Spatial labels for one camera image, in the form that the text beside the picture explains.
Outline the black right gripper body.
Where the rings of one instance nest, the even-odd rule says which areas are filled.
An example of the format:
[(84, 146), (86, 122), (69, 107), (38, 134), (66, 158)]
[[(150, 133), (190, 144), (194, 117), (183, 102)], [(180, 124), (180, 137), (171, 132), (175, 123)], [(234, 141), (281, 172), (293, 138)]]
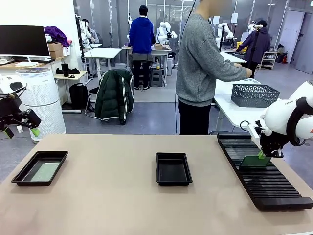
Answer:
[(260, 146), (263, 152), (273, 152), (283, 149), (283, 135), (277, 132), (262, 129), (260, 131)]

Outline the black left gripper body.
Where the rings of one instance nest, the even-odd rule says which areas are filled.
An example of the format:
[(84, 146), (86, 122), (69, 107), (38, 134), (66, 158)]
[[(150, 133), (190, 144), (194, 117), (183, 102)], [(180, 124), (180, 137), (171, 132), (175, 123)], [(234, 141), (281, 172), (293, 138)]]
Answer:
[(0, 121), (1, 122), (14, 122), (15, 120), (21, 120), (21, 100), (11, 97), (0, 97)]

